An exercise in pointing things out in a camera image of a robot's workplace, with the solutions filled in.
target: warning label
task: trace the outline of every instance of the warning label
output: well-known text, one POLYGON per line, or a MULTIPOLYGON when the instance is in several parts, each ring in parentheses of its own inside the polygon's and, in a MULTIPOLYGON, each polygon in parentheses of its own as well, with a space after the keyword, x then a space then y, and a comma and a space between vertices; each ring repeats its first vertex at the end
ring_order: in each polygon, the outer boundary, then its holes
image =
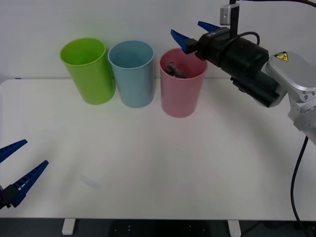
POLYGON ((285 62, 288 62, 288 56, 287 56, 287 52, 283 52, 283 53, 278 53, 275 55, 276 58, 279 58, 285 62))

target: cup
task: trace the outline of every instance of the cup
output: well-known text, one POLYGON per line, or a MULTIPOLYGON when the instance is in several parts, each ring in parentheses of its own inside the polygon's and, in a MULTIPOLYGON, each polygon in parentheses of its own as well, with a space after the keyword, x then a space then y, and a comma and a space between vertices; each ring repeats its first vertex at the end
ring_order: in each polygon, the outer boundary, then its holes
POLYGON ((207 70, 207 62, 193 53, 185 54, 176 48, 166 52, 160 60, 161 106, 170 116, 183 118, 197 107, 198 96, 207 70), (173 62, 185 78, 169 75, 167 67, 173 62))
POLYGON ((113 97, 115 84, 103 42, 76 39, 61 49, 60 58, 85 102, 99 105, 113 97))
POLYGON ((142 41, 124 41, 108 54, 122 102, 131 108, 148 105, 154 98, 154 51, 142 41))

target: table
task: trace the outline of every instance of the table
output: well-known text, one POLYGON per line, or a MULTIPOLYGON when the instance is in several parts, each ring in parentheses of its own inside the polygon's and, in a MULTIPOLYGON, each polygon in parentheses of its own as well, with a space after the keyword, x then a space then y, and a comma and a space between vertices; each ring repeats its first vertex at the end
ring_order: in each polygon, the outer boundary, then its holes
MULTIPOLYGON (((288 98, 267 109, 228 79, 206 79, 196 111, 173 118, 159 84, 140 109, 117 91, 86 104, 70 79, 1 84, 1 144, 28 144, 1 164, 0 183, 49 165, 0 217, 295 220, 290 183, 304 134, 288 98)), ((296 181, 301 220, 316 220, 315 154, 310 142, 296 181)))

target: black cable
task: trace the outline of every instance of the black cable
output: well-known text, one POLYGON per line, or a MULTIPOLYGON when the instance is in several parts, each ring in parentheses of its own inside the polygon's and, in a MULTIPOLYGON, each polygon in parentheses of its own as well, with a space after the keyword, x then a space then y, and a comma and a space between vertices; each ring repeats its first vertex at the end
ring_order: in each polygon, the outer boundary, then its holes
POLYGON ((229 41, 227 41, 225 43, 225 47, 228 47, 229 45, 231 45, 235 40, 237 40, 237 39, 239 39, 239 38, 241 38, 243 36, 248 36, 248 35, 255 36, 257 38, 257 45, 260 44, 260 36, 259 36, 259 34, 257 32, 254 32, 254 31, 249 31, 249 32, 242 33, 240 35, 236 35, 235 37, 229 39, 229 41))
POLYGON ((249 227, 247 230, 243 231, 241 233, 241 237, 243 237, 245 234, 249 233, 250 231, 252 231, 254 228, 256 228, 257 226, 259 226, 261 223, 261 221, 258 221, 256 224, 254 224, 253 226, 249 227))
POLYGON ((316 7, 316 3, 307 1, 307 0, 247 0, 247 1, 293 1, 293 2, 300 2, 300 3, 307 4, 309 6, 316 7))
POLYGON ((304 228, 298 214, 297 214, 297 211, 296 211, 296 207, 295 207, 295 203, 294 203, 294 184, 295 184, 295 178, 296 178, 296 174, 297 174, 297 171, 298 171, 298 167, 300 166, 300 163, 301 163, 301 160, 302 160, 302 157, 303 157, 303 154, 304 154, 304 151, 305 151, 305 148, 306 148, 306 145, 307 145, 307 142, 308 142, 308 137, 305 137, 305 140, 304 140, 304 143, 303 143, 303 146, 302 146, 302 149, 301 149, 301 152, 300 152, 300 155, 298 156, 298 159, 297 159, 297 162, 296 162, 296 165, 295 165, 295 168, 294 168, 294 173, 293 173, 293 176, 292 176, 292 182, 291 182, 291 204, 292 204, 292 208, 293 208, 293 212, 294 212, 294 215, 295 215, 295 218, 297 220, 297 223, 298 225, 300 226, 300 228, 302 229, 304 235, 306 237, 311 237, 308 232, 306 231, 306 229, 304 228))

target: white wall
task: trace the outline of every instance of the white wall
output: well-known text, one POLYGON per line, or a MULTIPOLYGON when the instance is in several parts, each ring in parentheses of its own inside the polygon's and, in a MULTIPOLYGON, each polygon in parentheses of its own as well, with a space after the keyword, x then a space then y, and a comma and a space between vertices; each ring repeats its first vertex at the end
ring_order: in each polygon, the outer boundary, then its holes
MULTIPOLYGON (((67 42, 85 36, 108 47, 137 39, 154 47, 156 61, 177 44, 175 29, 199 39, 199 20, 219 24, 228 0, 1 0, 0 78, 68 77, 59 59, 67 42)), ((292 50, 316 66, 316 9, 293 2, 241 2, 239 32, 257 31, 274 53, 292 50)), ((227 77, 211 67, 209 78, 227 77)))

